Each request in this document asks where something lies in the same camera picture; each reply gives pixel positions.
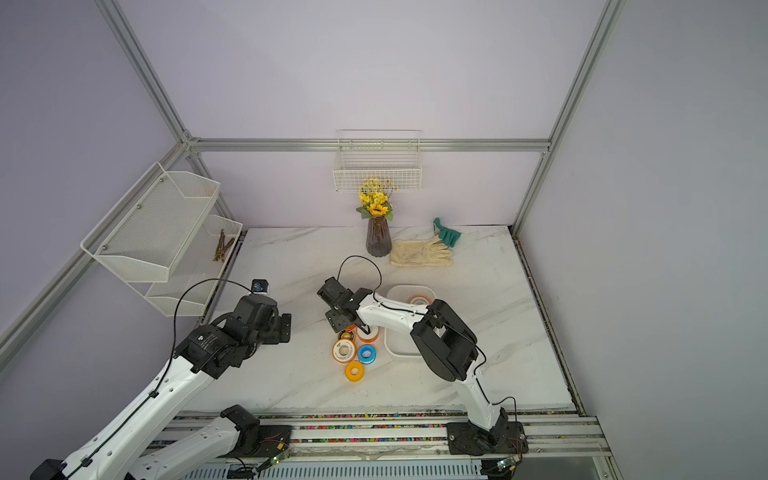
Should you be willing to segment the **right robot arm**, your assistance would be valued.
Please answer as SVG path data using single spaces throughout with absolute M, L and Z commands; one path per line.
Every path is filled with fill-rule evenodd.
M 426 305 L 403 303 L 367 288 L 353 292 L 334 277 L 317 295 L 329 307 L 325 317 L 336 333 L 354 325 L 365 333 L 379 327 L 407 334 L 427 367 L 455 386 L 471 425 L 492 436 L 506 428 L 506 412 L 481 388 L 478 339 L 448 303 L 439 299 Z

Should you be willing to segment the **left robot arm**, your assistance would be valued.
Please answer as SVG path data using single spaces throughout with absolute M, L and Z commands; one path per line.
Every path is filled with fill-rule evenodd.
M 240 405 L 153 454 L 145 451 L 198 394 L 262 345 L 287 343 L 292 317 L 263 294 L 194 329 L 175 347 L 158 376 L 106 427 L 65 459 L 46 459 L 33 479 L 178 479 L 217 457 L 274 457 L 286 451 L 287 426 L 262 429 Z

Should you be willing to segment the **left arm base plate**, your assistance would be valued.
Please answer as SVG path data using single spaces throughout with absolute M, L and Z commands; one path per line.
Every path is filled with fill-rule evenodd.
M 263 425 L 240 405 L 223 410 L 220 417 L 232 423 L 237 432 L 233 449 L 226 457 L 272 457 L 286 450 L 291 439 L 290 425 Z

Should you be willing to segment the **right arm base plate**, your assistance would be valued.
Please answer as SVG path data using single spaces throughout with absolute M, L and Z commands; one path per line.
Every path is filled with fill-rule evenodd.
M 490 454 L 527 454 L 529 444 L 523 425 L 507 421 L 503 429 L 487 432 L 470 422 L 446 425 L 447 445 L 451 455 L 483 456 Z

